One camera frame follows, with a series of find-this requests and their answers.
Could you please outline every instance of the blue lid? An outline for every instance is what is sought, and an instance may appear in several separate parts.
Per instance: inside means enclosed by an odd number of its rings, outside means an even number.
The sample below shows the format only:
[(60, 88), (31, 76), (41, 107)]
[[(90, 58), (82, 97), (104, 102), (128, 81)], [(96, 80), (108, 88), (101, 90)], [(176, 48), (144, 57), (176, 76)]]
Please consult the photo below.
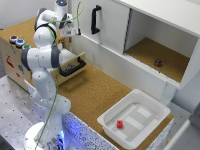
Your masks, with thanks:
[(17, 40), (17, 43), (24, 43), (24, 40)]

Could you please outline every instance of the drawer handle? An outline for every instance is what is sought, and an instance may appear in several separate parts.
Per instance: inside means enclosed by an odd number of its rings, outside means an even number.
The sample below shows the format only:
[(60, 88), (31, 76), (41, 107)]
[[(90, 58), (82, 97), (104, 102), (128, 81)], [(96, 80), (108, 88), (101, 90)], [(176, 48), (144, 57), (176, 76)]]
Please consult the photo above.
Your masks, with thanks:
[(80, 58), (78, 57), (77, 61), (80, 63), (78, 66), (72, 68), (72, 69), (69, 69), (67, 71), (63, 71), (61, 68), (60, 68), (60, 75), (64, 76), (64, 77), (67, 77), (71, 74), (73, 74), (74, 72), (78, 71), (79, 69), (83, 68), (86, 63)]
[(96, 5), (96, 8), (94, 8), (92, 11), (92, 25), (91, 25), (92, 34), (100, 32), (100, 30), (96, 28), (96, 12), (99, 10), (101, 10), (101, 7)]

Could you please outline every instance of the cabinet shelf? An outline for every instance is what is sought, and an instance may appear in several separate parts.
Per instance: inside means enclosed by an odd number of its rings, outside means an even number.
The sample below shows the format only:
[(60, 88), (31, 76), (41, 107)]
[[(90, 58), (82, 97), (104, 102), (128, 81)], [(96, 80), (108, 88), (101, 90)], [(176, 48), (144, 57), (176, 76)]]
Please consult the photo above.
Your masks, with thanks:
[[(181, 82), (190, 60), (149, 38), (144, 38), (125, 53), (178, 82)], [(154, 65), (157, 59), (162, 61), (160, 67)]]

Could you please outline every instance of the open cabinet compartment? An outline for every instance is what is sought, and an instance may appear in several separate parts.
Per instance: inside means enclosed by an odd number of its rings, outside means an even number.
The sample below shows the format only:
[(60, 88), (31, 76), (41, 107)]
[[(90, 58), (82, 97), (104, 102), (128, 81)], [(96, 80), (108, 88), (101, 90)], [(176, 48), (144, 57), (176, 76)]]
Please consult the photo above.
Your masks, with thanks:
[[(124, 54), (180, 84), (197, 41), (197, 36), (131, 9)], [(157, 59), (160, 67), (154, 65)]]

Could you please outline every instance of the white wall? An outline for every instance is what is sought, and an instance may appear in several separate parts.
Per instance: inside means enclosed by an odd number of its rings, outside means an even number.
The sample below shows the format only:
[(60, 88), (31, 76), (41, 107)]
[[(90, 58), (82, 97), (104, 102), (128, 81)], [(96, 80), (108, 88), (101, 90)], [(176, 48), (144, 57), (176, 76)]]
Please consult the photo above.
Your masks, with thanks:
[(37, 16), (40, 8), (53, 10), (56, 0), (1, 0), (0, 29), (5, 29)]
[(173, 102), (189, 112), (194, 111), (200, 102), (200, 71), (182, 90), (177, 91)]

